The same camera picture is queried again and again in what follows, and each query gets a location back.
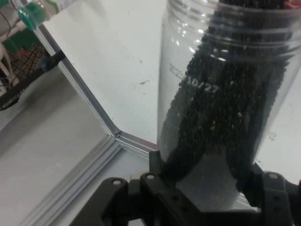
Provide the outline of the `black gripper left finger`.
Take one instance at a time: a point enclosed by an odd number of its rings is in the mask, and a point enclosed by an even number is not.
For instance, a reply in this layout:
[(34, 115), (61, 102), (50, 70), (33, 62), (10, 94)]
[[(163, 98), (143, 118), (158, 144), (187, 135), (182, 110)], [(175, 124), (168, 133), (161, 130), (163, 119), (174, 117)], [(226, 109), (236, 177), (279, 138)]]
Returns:
[(147, 226), (198, 226), (199, 211), (160, 176), (158, 151), (149, 153), (150, 170), (129, 182), (104, 180), (71, 222), (72, 226), (127, 226), (141, 219)]

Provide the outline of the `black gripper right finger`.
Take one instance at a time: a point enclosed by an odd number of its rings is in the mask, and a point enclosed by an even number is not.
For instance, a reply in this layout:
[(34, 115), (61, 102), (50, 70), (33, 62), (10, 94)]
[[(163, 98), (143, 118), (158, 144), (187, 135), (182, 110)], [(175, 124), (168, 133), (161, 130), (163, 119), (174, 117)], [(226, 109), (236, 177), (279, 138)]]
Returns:
[(293, 184), (281, 174), (263, 171), (254, 164), (238, 178), (242, 192), (255, 213), (253, 226), (299, 226), (301, 224), (301, 185)]

